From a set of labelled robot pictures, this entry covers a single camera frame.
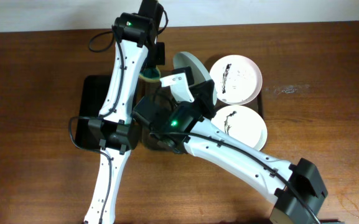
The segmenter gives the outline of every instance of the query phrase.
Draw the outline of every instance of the plate with black design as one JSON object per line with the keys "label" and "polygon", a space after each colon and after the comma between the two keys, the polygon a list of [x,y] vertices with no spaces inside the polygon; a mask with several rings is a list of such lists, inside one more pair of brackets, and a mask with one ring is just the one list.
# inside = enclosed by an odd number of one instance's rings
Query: plate with black design
{"label": "plate with black design", "polygon": [[229,55],[215,62],[210,76],[215,82],[217,98],[229,105],[251,102],[262,88],[261,70],[241,55]]}
{"label": "plate with black design", "polygon": [[226,106],[217,111],[211,122],[219,130],[257,151],[263,148],[268,138],[262,117],[245,106]]}

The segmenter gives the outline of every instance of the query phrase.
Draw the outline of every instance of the brown wooden surface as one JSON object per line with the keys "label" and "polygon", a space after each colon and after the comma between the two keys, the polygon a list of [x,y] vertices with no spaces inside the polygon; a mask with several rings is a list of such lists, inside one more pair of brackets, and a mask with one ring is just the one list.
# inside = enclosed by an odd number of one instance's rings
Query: brown wooden surface
{"label": "brown wooden surface", "polygon": [[[67,133],[84,78],[110,72],[113,51],[86,45],[100,30],[0,34],[0,223],[80,223],[99,157]],[[167,65],[189,51],[209,69],[223,55],[260,67],[265,153],[314,162],[329,190],[319,217],[359,223],[359,22],[167,29]],[[118,223],[250,222],[272,205],[216,165],[142,145],[125,167]]]}

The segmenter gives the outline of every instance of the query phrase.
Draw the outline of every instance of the green light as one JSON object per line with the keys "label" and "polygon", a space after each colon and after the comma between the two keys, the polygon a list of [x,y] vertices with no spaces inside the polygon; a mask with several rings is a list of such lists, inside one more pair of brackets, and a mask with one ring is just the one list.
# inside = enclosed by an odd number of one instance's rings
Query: green light
{"label": "green light", "polygon": [[178,125],[178,121],[177,120],[173,120],[172,122],[171,122],[171,126],[172,127],[176,127]]}

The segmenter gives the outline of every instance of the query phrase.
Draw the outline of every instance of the white wall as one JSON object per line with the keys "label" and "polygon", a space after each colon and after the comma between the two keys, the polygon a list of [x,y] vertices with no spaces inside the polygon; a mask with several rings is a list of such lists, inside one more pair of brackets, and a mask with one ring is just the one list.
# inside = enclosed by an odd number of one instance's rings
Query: white wall
{"label": "white wall", "polygon": [[[109,28],[141,0],[0,0],[0,32]],[[359,0],[160,0],[169,26],[359,20]]]}

